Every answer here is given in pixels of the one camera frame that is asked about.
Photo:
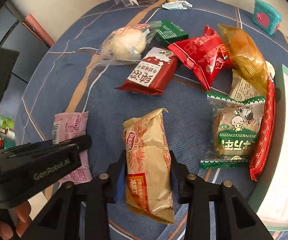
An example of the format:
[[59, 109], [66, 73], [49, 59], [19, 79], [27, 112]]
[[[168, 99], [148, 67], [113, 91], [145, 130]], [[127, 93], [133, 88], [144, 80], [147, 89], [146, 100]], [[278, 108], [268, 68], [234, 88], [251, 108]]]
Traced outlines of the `person's left hand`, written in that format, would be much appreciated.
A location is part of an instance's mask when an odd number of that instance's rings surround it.
[[9, 217], [0, 219], [1, 239], [12, 239], [15, 233], [18, 237], [22, 237], [32, 223], [30, 213], [31, 205], [28, 200], [8, 211], [6, 214]]

